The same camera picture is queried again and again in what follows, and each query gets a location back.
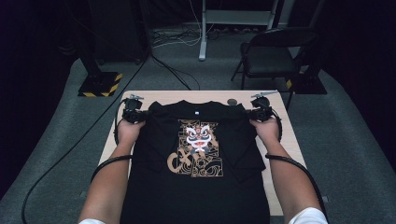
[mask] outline hand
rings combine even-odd
[[[118,138],[119,144],[130,144],[132,145],[137,136],[140,133],[140,129],[146,124],[145,121],[132,124],[124,119],[119,123],[118,128]]]
[[[264,142],[277,141],[279,137],[279,127],[277,126],[276,119],[269,118],[267,121],[258,122],[250,120],[250,124],[256,128],[257,135]]]

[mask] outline gold pattern print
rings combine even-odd
[[[219,143],[213,134],[215,122],[179,121],[177,151],[169,155],[169,170],[191,177],[223,176]]]

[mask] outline person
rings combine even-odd
[[[268,154],[290,158],[278,142],[278,126],[273,118],[265,122],[251,120]],[[122,120],[118,128],[119,144],[110,158],[129,155],[145,122],[131,124]],[[282,207],[285,223],[327,223],[320,209],[315,190],[298,167],[284,161],[270,160],[276,196]],[[105,166],[94,178],[83,205],[79,224],[120,223],[123,199],[128,184],[129,161]]]

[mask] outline small round object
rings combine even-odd
[[[228,105],[237,105],[238,102],[237,102],[235,99],[229,99],[229,100],[227,101],[227,104],[228,104]]]

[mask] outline gray carpet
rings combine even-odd
[[[240,77],[230,81],[238,61],[238,43],[247,35],[209,40],[205,62],[198,62],[199,45],[166,45],[154,55],[188,72],[201,90],[238,90]],[[134,63],[106,63],[102,71],[123,73],[116,95],[138,70]],[[191,89],[195,81],[180,74]],[[29,188],[92,126],[113,97],[77,97],[86,76],[80,61],[71,69],[64,96],[50,125],[17,180],[0,202],[0,223],[21,223],[21,207]],[[381,148],[343,88],[328,74],[319,78],[326,95],[294,95],[290,120],[306,165],[317,180],[331,223],[396,223],[396,176]],[[268,81],[248,80],[248,90],[267,88]],[[126,87],[130,90],[187,90],[151,58]],[[283,93],[284,101],[288,95]],[[76,223],[90,178],[101,156],[115,105],[103,115],[79,144],[36,186],[26,204],[28,223]],[[272,223],[283,223],[272,217]]]

